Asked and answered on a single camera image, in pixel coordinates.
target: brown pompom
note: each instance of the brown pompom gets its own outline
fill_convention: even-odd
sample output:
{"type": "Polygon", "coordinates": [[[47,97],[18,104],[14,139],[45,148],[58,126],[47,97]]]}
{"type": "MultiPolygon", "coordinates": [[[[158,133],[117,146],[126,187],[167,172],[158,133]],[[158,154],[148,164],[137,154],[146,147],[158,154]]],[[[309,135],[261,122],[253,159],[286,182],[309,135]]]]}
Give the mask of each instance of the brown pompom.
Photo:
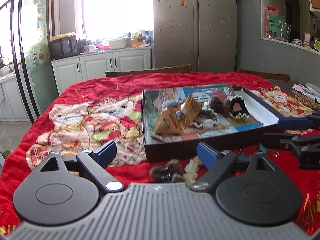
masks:
{"type": "Polygon", "coordinates": [[[181,170],[181,166],[178,160],[169,161],[165,167],[154,166],[150,170],[150,177],[156,182],[161,183],[161,171],[163,168],[169,168],[169,172],[172,175],[172,182],[181,182],[181,178],[183,178],[183,172],[181,170]]]}
{"type": "Polygon", "coordinates": [[[173,174],[172,176],[173,183],[185,182],[184,177],[178,173],[173,174]]]}
{"type": "Polygon", "coordinates": [[[154,166],[150,170],[150,177],[156,182],[161,183],[161,170],[163,167],[161,166],[154,166]]]}
{"type": "Polygon", "coordinates": [[[183,175],[181,166],[178,160],[171,160],[166,164],[166,167],[169,168],[170,173],[173,175],[175,173],[183,175]]]}

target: kitchen cabinet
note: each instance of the kitchen cabinet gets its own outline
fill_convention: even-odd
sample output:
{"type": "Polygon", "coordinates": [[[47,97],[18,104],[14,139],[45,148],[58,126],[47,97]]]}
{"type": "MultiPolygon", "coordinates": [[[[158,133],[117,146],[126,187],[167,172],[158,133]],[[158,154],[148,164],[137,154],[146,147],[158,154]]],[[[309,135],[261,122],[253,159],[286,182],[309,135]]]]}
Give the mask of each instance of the kitchen cabinet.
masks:
{"type": "Polygon", "coordinates": [[[151,68],[150,47],[117,49],[59,59],[52,61],[52,68],[61,95],[74,83],[105,77],[106,71],[151,68]]]}
{"type": "Polygon", "coordinates": [[[0,121],[28,121],[16,75],[13,73],[0,78],[0,86],[4,95],[0,101],[0,121]]]}
{"type": "Polygon", "coordinates": [[[7,100],[10,103],[14,119],[23,120],[28,118],[20,96],[17,79],[9,79],[4,82],[4,85],[8,95],[7,100]]]}
{"type": "Polygon", "coordinates": [[[151,68],[150,49],[114,52],[115,71],[151,68]]]}
{"type": "Polygon", "coordinates": [[[106,71],[114,71],[112,52],[80,58],[83,81],[105,77],[106,71]]]}
{"type": "Polygon", "coordinates": [[[6,86],[5,86],[4,82],[1,83],[0,85],[1,85],[1,88],[2,88],[3,95],[4,95],[4,100],[2,100],[0,102],[0,108],[2,110],[4,119],[14,120],[14,114],[13,114],[12,108],[10,106],[10,102],[9,102],[9,97],[8,97],[6,86]]]}
{"type": "Polygon", "coordinates": [[[52,67],[59,95],[70,85],[83,80],[79,57],[53,62],[52,67]]]}

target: plastic container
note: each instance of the plastic container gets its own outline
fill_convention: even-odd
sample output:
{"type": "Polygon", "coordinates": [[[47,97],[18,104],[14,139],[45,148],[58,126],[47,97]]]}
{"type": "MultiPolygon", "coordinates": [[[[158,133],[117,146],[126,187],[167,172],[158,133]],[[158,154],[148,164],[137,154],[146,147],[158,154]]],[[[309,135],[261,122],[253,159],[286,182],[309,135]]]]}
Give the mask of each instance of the plastic container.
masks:
{"type": "Polygon", "coordinates": [[[127,46],[127,37],[111,39],[108,42],[110,49],[124,49],[127,46]]]}
{"type": "Polygon", "coordinates": [[[131,47],[133,47],[133,48],[142,46],[144,44],[147,44],[147,40],[144,40],[144,41],[138,41],[138,39],[131,40],[131,47]]]}

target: plate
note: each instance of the plate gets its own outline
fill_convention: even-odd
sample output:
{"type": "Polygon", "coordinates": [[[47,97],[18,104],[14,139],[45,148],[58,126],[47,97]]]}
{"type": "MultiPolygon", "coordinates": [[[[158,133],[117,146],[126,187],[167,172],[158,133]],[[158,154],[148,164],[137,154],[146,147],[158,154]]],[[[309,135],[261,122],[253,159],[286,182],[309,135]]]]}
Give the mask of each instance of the plate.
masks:
{"type": "Polygon", "coordinates": [[[307,88],[317,97],[320,97],[320,88],[317,86],[307,83],[307,88]]]}

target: window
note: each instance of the window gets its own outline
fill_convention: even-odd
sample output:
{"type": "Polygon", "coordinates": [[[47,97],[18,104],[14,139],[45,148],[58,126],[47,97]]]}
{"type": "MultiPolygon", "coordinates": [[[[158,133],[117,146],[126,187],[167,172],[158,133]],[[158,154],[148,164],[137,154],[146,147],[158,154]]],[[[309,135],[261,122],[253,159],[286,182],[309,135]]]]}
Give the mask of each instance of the window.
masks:
{"type": "MultiPolygon", "coordinates": [[[[0,7],[1,8],[0,9],[0,22],[1,22],[0,49],[1,49],[1,55],[6,65],[8,65],[9,62],[12,62],[12,59],[13,59],[12,50],[11,50],[10,7],[11,7],[11,3],[9,1],[0,7]]],[[[14,12],[17,12],[17,9],[18,9],[18,0],[15,0],[14,12]]],[[[15,31],[18,31],[17,25],[18,24],[13,25],[13,28],[15,31]]],[[[16,49],[16,52],[20,54],[18,37],[15,38],[14,42],[18,46],[18,49],[16,49]]]]}
{"type": "Polygon", "coordinates": [[[138,29],[153,29],[153,0],[83,0],[86,35],[113,38],[138,29]]]}

